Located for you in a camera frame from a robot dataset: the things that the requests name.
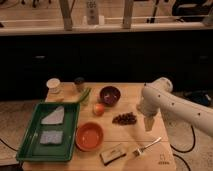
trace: wooden table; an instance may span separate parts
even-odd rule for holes
[[[114,107],[107,107],[103,116],[94,116],[93,105],[97,102],[100,90],[107,85],[112,85],[121,91],[121,98]],[[86,83],[92,88],[87,105],[81,105],[78,124],[87,121],[99,123],[104,130],[104,142],[101,147],[93,152],[82,152],[75,147],[72,160],[69,162],[24,162],[23,169],[27,170],[70,170],[70,171],[174,171],[176,165],[168,141],[168,136],[160,112],[155,117],[152,131],[146,132],[143,115],[136,110],[136,104],[140,100],[142,83]],[[62,83],[62,91],[57,94],[48,93],[46,101],[70,102],[77,100],[77,93],[73,83]],[[135,125],[120,126],[112,124],[113,117],[118,114],[133,112],[137,115]],[[145,146],[162,137],[160,143],[148,148],[143,155],[134,157],[132,151],[139,146]],[[127,155],[108,166],[101,162],[99,154],[110,147],[123,143]]]

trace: bowl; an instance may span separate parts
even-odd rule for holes
[[[95,122],[86,122],[78,127],[76,132],[76,145],[82,151],[93,151],[103,142],[102,127]]]
[[[113,86],[104,87],[100,91],[100,100],[102,103],[113,106],[115,105],[121,97],[120,91]]]

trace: cup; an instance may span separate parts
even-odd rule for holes
[[[84,90],[84,88],[85,88],[84,82],[85,82],[85,80],[83,77],[78,77],[74,80],[74,84],[75,84],[78,92],[82,92]]]
[[[58,78],[51,78],[47,81],[46,85],[49,88],[49,93],[57,94],[61,91],[61,82]]]

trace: cable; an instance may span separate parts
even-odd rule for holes
[[[15,2],[14,4],[11,4],[10,6],[6,6],[6,7],[2,7],[1,9],[8,9],[8,8],[12,8],[15,7],[16,5],[18,5],[20,3],[20,0],[17,0],[17,2]]]
[[[173,156],[179,158],[180,160],[182,160],[184,162],[184,164],[186,165],[188,171],[191,171],[191,168],[189,167],[189,164],[186,162],[186,160],[184,160],[181,156],[177,155],[177,154],[173,154]]]
[[[10,148],[11,150],[13,150],[13,151],[18,151],[18,150],[16,150],[15,148],[9,146],[9,145],[8,145],[6,142],[4,142],[1,138],[0,138],[0,141],[1,141],[5,146],[7,146],[8,148]]]
[[[174,149],[175,151],[179,152],[179,153],[189,153],[191,152],[194,147],[195,147],[195,143],[196,143],[196,137],[195,137],[195,131],[194,131],[194,128],[193,126],[191,125],[191,129],[192,129],[192,136],[193,136],[193,144],[192,144],[192,147],[189,148],[188,150],[178,150],[177,148],[175,148],[173,145],[170,144],[170,146],[172,147],[172,149]]]

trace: bunch of grapes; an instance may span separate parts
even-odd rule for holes
[[[133,112],[120,114],[113,118],[112,123],[119,125],[132,125],[137,122],[136,115]]]

